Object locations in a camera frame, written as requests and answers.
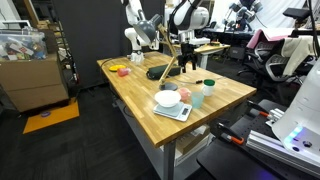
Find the kitchen scale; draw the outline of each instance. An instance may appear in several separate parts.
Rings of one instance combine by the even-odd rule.
[[[191,112],[192,106],[179,102],[173,107],[163,107],[157,104],[153,112],[179,121],[186,121]]]

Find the table leg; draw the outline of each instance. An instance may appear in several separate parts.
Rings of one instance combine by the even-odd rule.
[[[208,54],[201,54],[200,68],[206,69],[207,68],[207,61],[208,61]]]
[[[174,175],[174,158],[176,150],[176,140],[164,145],[163,159],[163,179],[172,180]]]

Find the orange mat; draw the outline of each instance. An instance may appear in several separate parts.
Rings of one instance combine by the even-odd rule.
[[[29,117],[23,134],[78,117],[78,102],[74,102],[74,99],[72,98],[68,106],[48,110],[48,112],[51,114],[47,117],[41,117],[41,114]]]

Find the black curtain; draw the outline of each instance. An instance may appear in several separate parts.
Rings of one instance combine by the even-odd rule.
[[[102,83],[97,60],[131,53],[124,30],[129,27],[120,0],[52,0],[83,87]],[[165,0],[141,0],[146,18],[164,14]]]

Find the white bowl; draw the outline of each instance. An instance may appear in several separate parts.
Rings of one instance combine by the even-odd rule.
[[[179,103],[181,99],[180,93],[172,90],[163,90],[158,92],[154,99],[160,104],[162,107],[173,107]]]

